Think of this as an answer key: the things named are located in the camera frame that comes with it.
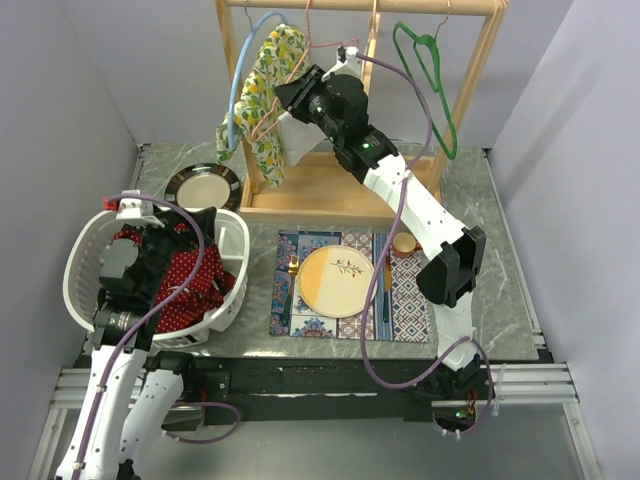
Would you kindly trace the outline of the light grey garment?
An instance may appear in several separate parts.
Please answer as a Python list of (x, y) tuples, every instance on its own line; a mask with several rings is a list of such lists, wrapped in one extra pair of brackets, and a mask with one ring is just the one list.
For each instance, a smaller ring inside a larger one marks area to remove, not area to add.
[(278, 117), (278, 134), (284, 148), (284, 161), (294, 167), (311, 152), (326, 136), (313, 123), (303, 123), (290, 113), (284, 112)]

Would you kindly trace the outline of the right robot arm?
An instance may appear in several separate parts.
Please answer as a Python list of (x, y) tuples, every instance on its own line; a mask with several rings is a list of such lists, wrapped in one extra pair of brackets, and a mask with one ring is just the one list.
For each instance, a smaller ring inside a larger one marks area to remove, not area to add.
[(312, 66), (299, 79), (276, 87), (283, 108), (316, 125), (339, 164), (381, 198), (421, 245), (426, 264), (417, 286), (434, 309), (436, 361), (418, 377), (395, 384), (422, 385), (440, 397), (460, 398), (482, 381), (486, 353), (473, 337), (472, 298), (486, 246), (484, 231), (466, 227), (416, 178), (392, 141), (369, 122), (363, 82)]

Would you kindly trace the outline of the beige wooden hanger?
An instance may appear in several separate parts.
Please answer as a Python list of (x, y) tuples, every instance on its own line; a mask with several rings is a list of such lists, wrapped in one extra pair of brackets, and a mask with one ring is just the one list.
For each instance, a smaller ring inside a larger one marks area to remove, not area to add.
[[(372, 1), (372, 13), (369, 23), (369, 36), (367, 39), (367, 46), (365, 49), (364, 55), (367, 57), (373, 58), (375, 56), (377, 41), (378, 41), (378, 32), (379, 32), (379, 23), (380, 23), (380, 13), (378, 12), (378, 1)], [(363, 82), (364, 90), (366, 93), (370, 90), (372, 73), (373, 73), (374, 64), (369, 61), (364, 61), (362, 63), (362, 75), (361, 80)]]

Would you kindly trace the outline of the blue plastic hanger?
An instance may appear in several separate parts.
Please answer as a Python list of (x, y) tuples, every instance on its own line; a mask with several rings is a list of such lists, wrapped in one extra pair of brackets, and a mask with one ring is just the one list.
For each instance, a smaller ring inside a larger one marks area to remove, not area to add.
[(234, 133), (234, 111), (235, 111), (235, 103), (236, 98), (239, 94), (239, 86), (241, 80), (242, 70), (246, 61), (246, 57), (251, 47), (256, 34), (259, 32), (261, 27), (266, 23), (267, 20), (277, 17), (281, 20), (282, 23), (287, 23), (286, 16), (278, 11), (270, 11), (262, 15), (255, 23), (250, 22), (250, 30), (247, 34), (242, 48), (239, 53), (238, 60), (236, 62), (236, 67), (234, 69), (234, 73), (231, 77), (231, 88), (228, 100), (228, 111), (227, 111), (227, 134), (228, 134), (228, 145), (231, 150), (234, 150), (237, 146), (236, 135)]

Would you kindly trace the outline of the lemon print garment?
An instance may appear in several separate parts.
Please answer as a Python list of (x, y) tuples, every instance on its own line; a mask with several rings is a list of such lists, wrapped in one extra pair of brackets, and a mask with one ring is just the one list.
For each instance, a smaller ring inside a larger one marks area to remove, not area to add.
[[(235, 103), (234, 133), (236, 140), (246, 140), (256, 160), (257, 166), (267, 183), (279, 187), (284, 182), (284, 148), (277, 127), (257, 141), (250, 136), (256, 125), (271, 109), (276, 99), (275, 88), (287, 84), (287, 77), (294, 69), (307, 46), (307, 39), (300, 30), (286, 25), (278, 25), (258, 50), (256, 60), (246, 77), (239, 100)], [(295, 74), (296, 80), (310, 67), (307, 58)], [(276, 112), (267, 118), (262, 130), (277, 123), (278, 116), (284, 112), (277, 104)], [(227, 114), (216, 130), (217, 159), (229, 160), (234, 150), (228, 145)]]

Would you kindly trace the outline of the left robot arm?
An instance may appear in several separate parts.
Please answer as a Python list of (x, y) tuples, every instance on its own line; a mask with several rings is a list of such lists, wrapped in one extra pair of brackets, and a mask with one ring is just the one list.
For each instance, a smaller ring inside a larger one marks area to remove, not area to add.
[(136, 208), (94, 216), (67, 260), (63, 297), (92, 332), (88, 385), (58, 479), (135, 479), (175, 401), (198, 392), (189, 354), (151, 353), (163, 310), (183, 300), (215, 239), (214, 208)]

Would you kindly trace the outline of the red polka dot garment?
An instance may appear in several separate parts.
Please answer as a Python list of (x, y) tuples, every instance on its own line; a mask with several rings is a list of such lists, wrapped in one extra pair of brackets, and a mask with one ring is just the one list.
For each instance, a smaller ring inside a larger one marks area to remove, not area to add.
[[(185, 281), (197, 257), (197, 249), (174, 255), (156, 295), (156, 304), (164, 301)], [(224, 303), (235, 282), (236, 277), (223, 267), (218, 246), (215, 243), (208, 245), (194, 279), (161, 311), (155, 333), (171, 333), (199, 323), (205, 312), (217, 310)]]

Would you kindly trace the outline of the green velvet hanger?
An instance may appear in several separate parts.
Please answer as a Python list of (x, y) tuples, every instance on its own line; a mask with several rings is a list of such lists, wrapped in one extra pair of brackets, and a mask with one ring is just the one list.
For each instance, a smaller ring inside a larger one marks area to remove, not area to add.
[(405, 70), (406, 75), (413, 79), (413, 73), (404, 52), (400, 45), (399, 33), (404, 33), (412, 41), (412, 49), (415, 58), (434, 94), (439, 98), (444, 118), (446, 120), (447, 133), (450, 135), (449, 140), (444, 139), (444, 134), (439, 130), (434, 122), (431, 122), (433, 135), (435, 136), (442, 152), (448, 160), (456, 158), (458, 153), (458, 133), (457, 127), (453, 122), (453, 116), (449, 107), (449, 102), (444, 89), (441, 77), (441, 56), (437, 41), (437, 32), (431, 34), (417, 34), (404, 22), (397, 22), (392, 30), (392, 42), (395, 47), (398, 58)]

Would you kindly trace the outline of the pink wire hanger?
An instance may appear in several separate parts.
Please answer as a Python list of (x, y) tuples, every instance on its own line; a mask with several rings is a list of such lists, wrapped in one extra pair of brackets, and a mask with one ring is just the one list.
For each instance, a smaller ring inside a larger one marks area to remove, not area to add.
[[(303, 51), (303, 54), (302, 54), (301, 58), (296, 63), (294, 69), (291, 71), (290, 75), (287, 77), (287, 82), (291, 82), (294, 79), (295, 74), (300, 70), (302, 64), (308, 58), (309, 53), (310, 53), (310, 51), (312, 49), (323, 49), (323, 48), (329, 48), (329, 47), (347, 47), (347, 46), (359, 47), (360, 46), (360, 39), (357, 38), (357, 37), (346, 39), (346, 40), (342, 40), (342, 41), (336, 41), (336, 42), (315, 43), (313, 41), (313, 38), (312, 38), (312, 25), (311, 25), (311, 20), (310, 20), (310, 10), (311, 10), (312, 4), (313, 4), (312, 0), (307, 0), (306, 4), (305, 4), (305, 21), (306, 21), (307, 46), (306, 46), (305, 50)], [(278, 104), (278, 100), (275, 99), (274, 102), (272, 103), (271, 109), (266, 113), (265, 117), (262, 120), (259, 121), (259, 123), (256, 125), (256, 127), (252, 131), (251, 136), (250, 136), (251, 140), (257, 141), (257, 140), (262, 139), (266, 135), (267, 132), (270, 132), (271, 130), (273, 130), (276, 127), (276, 125), (273, 124), (269, 128), (267, 128), (266, 130), (262, 130), (262, 125), (263, 125), (264, 121), (267, 118), (269, 118), (272, 114), (274, 114), (276, 112), (277, 104)]]

